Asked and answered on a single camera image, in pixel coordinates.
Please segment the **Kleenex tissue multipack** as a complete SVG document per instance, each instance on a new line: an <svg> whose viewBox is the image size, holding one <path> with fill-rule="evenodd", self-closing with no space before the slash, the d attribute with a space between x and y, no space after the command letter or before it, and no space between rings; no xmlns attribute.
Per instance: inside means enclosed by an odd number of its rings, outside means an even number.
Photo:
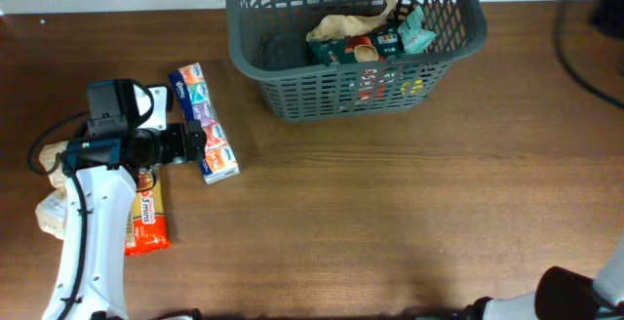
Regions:
<svg viewBox="0 0 624 320"><path fill-rule="evenodd" d="M206 135L200 169L206 184L240 173L235 154L215 112L201 65L195 62L169 74L186 121L198 120Z"/></svg>

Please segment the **San Remo spaghetti packet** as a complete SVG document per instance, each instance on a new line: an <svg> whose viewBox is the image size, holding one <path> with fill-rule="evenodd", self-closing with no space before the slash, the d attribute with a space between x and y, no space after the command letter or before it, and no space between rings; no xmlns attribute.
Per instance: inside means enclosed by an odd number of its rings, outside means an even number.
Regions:
<svg viewBox="0 0 624 320"><path fill-rule="evenodd" d="M169 248L162 185L158 170L138 175L135 199L126 226L125 255L138 256Z"/></svg>

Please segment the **clear plastic pouch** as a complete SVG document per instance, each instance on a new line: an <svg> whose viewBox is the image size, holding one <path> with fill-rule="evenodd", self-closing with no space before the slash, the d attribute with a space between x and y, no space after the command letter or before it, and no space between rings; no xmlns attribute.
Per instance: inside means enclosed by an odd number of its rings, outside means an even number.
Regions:
<svg viewBox="0 0 624 320"><path fill-rule="evenodd" d="M62 172L61 164L55 167L57 155L64 152L68 141L47 144L39 154L39 161L48 174L52 187L55 189L35 209L35 215L39 227L46 233L54 235L57 239L64 239L67 213L67 194L65 183L67 175Z"/></svg>

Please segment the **beige paper pouch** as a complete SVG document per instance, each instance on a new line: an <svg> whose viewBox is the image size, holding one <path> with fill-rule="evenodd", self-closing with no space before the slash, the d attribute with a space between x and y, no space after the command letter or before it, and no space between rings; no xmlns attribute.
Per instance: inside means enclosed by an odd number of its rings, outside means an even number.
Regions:
<svg viewBox="0 0 624 320"><path fill-rule="evenodd" d="M310 32L306 41L330 41L345 37L359 36L370 33L386 24L389 15L395 10L397 0L384 0L385 8L377 16L345 16L328 15Z"/></svg>

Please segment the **green Nescafe coffee bag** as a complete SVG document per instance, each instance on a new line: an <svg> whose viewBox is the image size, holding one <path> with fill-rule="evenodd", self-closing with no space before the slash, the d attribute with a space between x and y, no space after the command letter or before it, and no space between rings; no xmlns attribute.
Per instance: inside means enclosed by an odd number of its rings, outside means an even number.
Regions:
<svg viewBox="0 0 624 320"><path fill-rule="evenodd" d="M404 54L398 25L393 21L365 35L329 41L310 41L308 47L314 60L327 66L394 60ZM356 104L370 100L372 94L375 100L383 100L387 86L394 81L395 76L394 71L384 71L379 76L377 69L365 69L360 74L359 82L356 82L355 76L345 77L341 92L349 93L357 89Z"/></svg>

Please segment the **small teal white packet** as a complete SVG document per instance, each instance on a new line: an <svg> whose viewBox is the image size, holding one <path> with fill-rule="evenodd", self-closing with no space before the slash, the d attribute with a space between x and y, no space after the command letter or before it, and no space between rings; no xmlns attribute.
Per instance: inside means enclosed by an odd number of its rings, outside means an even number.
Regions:
<svg viewBox="0 0 624 320"><path fill-rule="evenodd" d="M423 53L429 45L436 39L437 34L423 27L424 12L420 6L417 6L407 17L400 23L398 33L406 54Z"/></svg>

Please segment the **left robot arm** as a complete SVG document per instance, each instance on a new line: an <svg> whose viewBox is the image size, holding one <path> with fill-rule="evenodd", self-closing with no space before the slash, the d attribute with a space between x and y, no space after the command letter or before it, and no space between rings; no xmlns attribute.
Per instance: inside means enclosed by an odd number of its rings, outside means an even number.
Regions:
<svg viewBox="0 0 624 320"><path fill-rule="evenodd" d="M137 174L200 159L207 136L197 120L164 130L92 131L60 155L67 213L58 276L46 319L125 319L126 225Z"/></svg>

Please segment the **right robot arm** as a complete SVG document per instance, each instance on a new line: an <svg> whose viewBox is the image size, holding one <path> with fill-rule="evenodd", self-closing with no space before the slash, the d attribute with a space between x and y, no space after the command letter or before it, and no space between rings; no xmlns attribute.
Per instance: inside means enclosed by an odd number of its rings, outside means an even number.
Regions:
<svg viewBox="0 0 624 320"><path fill-rule="evenodd" d="M574 83L621 110L623 101L591 84L574 68L564 50L567 0L558 4L553 44L557 61ZM603 35L623 39L623 0L598 0L591 24ZM453 319L614 319L623 317L623 244L619 243L595 278L559 266L550 267L535 292L510 299L483 297L451 315Z"/></svg>

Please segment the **dark grey plastic basket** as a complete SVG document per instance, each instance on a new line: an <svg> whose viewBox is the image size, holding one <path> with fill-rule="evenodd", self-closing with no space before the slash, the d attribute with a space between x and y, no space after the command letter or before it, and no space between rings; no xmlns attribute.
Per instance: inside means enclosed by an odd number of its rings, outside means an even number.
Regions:
<svg viewBox="0 0 624 320"><path fill-rule="evenodd" d="M226 0L230 58L289 122L413 108L453 62L483 48L487 23L480 0L396 1L391 20L420 8L436 34L420 55L334 65L314 58L306 35L322 18L374 16L383 0Z"/></svg>

